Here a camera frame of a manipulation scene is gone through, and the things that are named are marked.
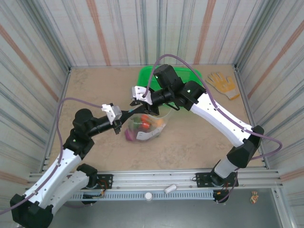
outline metal wall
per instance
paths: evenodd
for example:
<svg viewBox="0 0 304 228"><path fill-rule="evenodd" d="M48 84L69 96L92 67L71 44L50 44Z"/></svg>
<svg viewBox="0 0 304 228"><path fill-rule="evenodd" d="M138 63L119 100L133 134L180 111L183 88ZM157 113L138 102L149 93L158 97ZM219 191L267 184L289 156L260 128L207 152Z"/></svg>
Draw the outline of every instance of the metal wall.
<svg viewBox="0 0 304 228"><path fill-rule="evenodd" d="M0 2L0 210L24 192L28 174L44 160L67 78L34 16L25 1Z"/></svg>
<svg viewBox="0 0 304 228"><path fill-rule="evenodd" d="M267 0L35 0L71 65L229 64ZM176 60L166 59L174 64Z"/></svg>
<svg viewBox="0 0 304 228"><path fill-rule="evenodd" d="M298 227L304 227L304 1L274 1L238 62L252 116L283 149L278 169ZM263 151L277 144L264 141Z"/></svg>

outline plastic bag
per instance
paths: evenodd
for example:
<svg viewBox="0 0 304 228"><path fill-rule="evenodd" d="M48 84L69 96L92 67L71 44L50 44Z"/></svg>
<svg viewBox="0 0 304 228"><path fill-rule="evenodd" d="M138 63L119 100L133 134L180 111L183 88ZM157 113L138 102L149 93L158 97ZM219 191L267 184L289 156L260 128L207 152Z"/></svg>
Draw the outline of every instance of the plastic bag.
<svg viewBox="0 0 304 228"><path fill-rule="evenodd" d="M167 125L172 109L163 108L160 112L165 113L165 115L163 117L155 117L147 114L134 114L130 117L128 128L124 132L126 140L145 142L159 136Z"/></svg>

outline plywood surface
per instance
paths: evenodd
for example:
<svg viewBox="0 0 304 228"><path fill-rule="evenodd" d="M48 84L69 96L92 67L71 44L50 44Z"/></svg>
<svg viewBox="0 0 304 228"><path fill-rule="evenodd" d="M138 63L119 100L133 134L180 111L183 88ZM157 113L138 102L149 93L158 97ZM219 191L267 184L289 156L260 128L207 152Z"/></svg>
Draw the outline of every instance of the plywood surface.
<svg viewBox="0 0 304 228"><path fill-rule="evenodd" d="M211 72L221 72L234 78L230 65L196 65L206 78ZM122 110L130 109L130 88L136 85L141 67L104 67L73 69L66 97L76 97L94 104L114 103ZM214 88L210 88L216 101L242 121L249 122L241 97L230 101ZM64 103L59 128L65 141L73 128L75 113L89 108L95 117L105 114L98 108L74 101ZM184 109L174 112L161 135L148 142L128 142L124 137L127 125L115 135L113 130L93 138L95 145L84 158L99 171L158 170L211 168L226 156L232 144L207 121ZM59 154L56 135L50 160ZM249 165L262 165L260 160Z"/></svg>

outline work glove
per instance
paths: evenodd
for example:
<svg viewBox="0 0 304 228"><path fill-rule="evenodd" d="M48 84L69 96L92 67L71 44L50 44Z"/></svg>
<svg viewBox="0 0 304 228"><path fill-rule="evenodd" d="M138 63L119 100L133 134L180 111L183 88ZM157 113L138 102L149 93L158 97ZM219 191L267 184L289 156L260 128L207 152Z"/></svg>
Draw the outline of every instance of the work glove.
<svg viewBox="0 0 304 228"><path fill-rule="evenodd" d="M234 84L232 77L224 77L221 72L208 75L206 82L212 85L221 94L226 95L230 100L236 99L239 92Z"/></svg>

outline white plastic bottle cap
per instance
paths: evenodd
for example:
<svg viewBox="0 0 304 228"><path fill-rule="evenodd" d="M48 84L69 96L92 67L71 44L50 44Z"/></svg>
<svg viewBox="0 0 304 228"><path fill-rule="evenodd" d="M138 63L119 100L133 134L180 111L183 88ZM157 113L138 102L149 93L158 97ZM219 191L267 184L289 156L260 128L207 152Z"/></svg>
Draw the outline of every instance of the white plastic bottle cap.
<svg viewBox="0 0 304 228"><path fill-rule="evenodd" d="M147 192L144 197L146 198L147 201L151 201L153 198L153 195L152 195L152 193Z"/></svg>

